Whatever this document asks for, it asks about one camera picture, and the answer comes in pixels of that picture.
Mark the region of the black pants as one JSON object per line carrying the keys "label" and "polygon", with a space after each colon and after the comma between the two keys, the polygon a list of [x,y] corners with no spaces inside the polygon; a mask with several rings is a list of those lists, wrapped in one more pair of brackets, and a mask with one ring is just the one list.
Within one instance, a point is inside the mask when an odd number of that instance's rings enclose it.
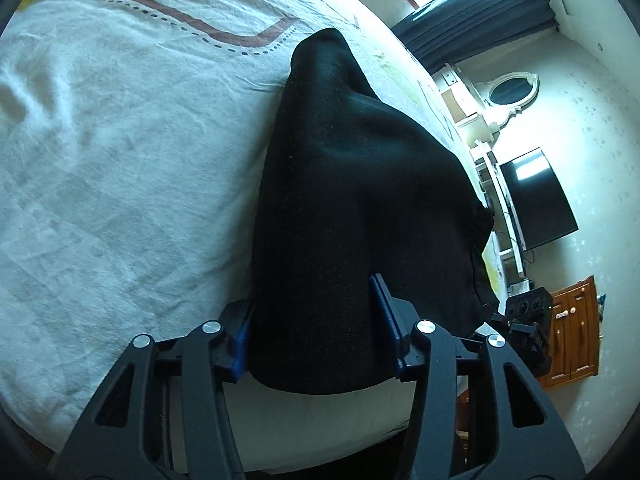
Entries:
{"label": "black pants", "polygon": [[393,375],[370,292],[467,337],[496,310],[483,252],[494,218],[454,153],[374,93],[342,36],[294,50],[260,184],[246,358],[267,387],[368,388]]}

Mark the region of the wooden cabinet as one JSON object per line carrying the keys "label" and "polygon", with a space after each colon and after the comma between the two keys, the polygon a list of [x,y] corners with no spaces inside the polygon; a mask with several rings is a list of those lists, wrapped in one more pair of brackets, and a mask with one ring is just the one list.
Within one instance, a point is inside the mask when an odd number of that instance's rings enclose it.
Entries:
{"label": "wooden cabinet", "polygon": [[592,275],[552,294],[548,341],[550,372],[538,379],[545,389],[599,373],[600,318]]}

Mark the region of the white tv console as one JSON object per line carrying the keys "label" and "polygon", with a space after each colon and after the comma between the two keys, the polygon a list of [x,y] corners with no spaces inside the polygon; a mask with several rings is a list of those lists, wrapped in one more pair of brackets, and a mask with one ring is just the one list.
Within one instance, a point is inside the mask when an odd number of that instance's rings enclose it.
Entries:
{"label": "white tv console", "polygon": [[471,154],[485,194],[496,198],[495,210],[504,224],[504,228],[498,231],[509,240],[509,246],[500,250],[501,262],[515,274],[518,282],[526,281],[520,225],[497,157],[489,143],[477,143]]}

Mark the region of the black flat screen television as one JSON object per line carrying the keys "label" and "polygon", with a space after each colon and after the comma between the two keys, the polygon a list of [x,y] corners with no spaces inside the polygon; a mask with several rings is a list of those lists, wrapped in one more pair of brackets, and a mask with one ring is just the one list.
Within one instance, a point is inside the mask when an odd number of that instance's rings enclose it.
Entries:
{"label": "black flat screen television", "polygon": [[524,250],[549,244],[578,230],[570,202],[541,148],[503,162],[498,168]]}

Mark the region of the white dressing table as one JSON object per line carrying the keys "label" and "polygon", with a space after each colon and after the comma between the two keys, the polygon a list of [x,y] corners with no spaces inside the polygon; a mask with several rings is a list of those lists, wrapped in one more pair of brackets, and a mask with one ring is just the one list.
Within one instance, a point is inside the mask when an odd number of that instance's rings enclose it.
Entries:
{"label": "white dressing table", "polygon": [[499,128],[489,118],[475,87],[464,80],[460,70],[446,64],[433,78],[461,140],[469,148],[494,143]]}

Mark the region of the white oval vanity mirror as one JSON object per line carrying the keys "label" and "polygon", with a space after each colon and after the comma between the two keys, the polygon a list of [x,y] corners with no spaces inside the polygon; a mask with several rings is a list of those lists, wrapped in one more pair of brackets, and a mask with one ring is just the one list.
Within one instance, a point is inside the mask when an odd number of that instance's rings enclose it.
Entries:
{"label": "white oval vanity mirror", "polygon": [[534,73],[511,72],[479,82],[475,88],[484,106],[483,117],[487,125],[501,129],[535,102],[540,79]]}

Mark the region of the dark blue right curtain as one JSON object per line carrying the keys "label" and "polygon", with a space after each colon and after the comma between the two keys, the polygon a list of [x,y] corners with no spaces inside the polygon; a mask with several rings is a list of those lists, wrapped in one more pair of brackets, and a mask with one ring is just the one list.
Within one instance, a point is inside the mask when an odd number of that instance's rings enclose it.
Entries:
{"label": "dark blue right curtain", "polygon": [[434,74],[447,64],[556,26],[550,0],[432,0],[392,32]]}

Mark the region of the patterned white bed sheet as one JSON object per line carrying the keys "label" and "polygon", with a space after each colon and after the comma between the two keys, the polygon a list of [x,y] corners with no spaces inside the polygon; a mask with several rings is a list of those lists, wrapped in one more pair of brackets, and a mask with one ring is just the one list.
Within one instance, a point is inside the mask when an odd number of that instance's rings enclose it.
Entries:
{"label": "patterned white bed sheet", "polygon": [[378,97],[474,164],[436,84],[358,0],[23,0],[1,37],[1,403],[61,452],[129,341],[250,291],[296,46],[345,37]]}

